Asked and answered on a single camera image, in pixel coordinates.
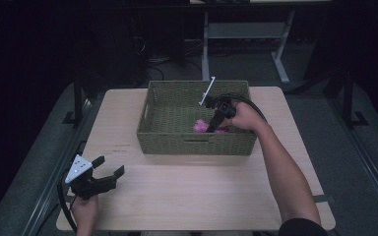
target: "person's right hand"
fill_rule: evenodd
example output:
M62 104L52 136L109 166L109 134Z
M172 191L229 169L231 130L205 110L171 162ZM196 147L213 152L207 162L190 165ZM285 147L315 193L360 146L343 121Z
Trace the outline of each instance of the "person's right hand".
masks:
M98 196L91 196L84 200L77 197L72 203L72 213L78 226L78 236L90 236L94 234L98 211Z
M244 130L256 131L258 126L266 123L249 104L245 102L232 102L232 106L236 109L237 113L231 119L225 119L221 124L222 126L235 126Z

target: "table top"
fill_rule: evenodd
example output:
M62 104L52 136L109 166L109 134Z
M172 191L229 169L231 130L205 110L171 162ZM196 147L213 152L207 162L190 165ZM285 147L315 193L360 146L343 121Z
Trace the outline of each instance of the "table top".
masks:
M292 2L331 2L332 0L250 0L250 3L292 3ZM205 4L201 0L190 0L190 4Z
M117 188L99 196L96 230L277 230L281 226L260 144L250 156L143 154L137 127L147 90L109 90L85 147L89 161L105 163L95 178L125 165ZM314 196L323 190L279 88L252 87L251 99L307 178ZM327 202L318 203L322 225L335 227ZM71 230L61 212L57 228Z

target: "woven basket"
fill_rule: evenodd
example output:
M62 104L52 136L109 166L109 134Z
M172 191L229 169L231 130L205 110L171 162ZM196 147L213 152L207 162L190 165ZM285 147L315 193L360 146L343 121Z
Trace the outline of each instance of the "woven basket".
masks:
M137 129L145 154L249 155L256 135L230 127L228 133L194 133L198 119L210 122L215 110L199 105L209 82L150 82ZM215 81L209 95L237 92L250 98L244 81Z

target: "table leg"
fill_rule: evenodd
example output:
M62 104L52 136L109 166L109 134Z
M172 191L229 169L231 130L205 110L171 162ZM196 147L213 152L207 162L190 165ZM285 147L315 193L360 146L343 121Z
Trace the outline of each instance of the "table leg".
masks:
M279 77L281 78L281 81L283 84L289 83L289 78L287 77L286 71L284 70L284 64L282 63L282 53L284 52L284 46L286 45L287 37L289 36L290 27L293 22L295 11L290 11L289 15L287 17L287 21L284 24L283 32L281 36L281 44L279 45L279 48L272 52L272 58L273 62L275 63L276 69L278 70Z
M202 80L210 80L210 63L208 61L208 12L204 20L204 53L202 55Z

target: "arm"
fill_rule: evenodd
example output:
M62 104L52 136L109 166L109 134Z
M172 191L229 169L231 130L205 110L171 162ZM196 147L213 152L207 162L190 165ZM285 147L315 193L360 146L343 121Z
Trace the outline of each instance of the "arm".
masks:
M97 195L88 200L77 197L72 204L72 213L78 226L78 236L92 236L97 218Z
M233 105L237 114L225 120L223 125L232 125L256 133L282 221L306 218L321 224L318 208L305 176L281 144L272 127L248 104L235 102Z

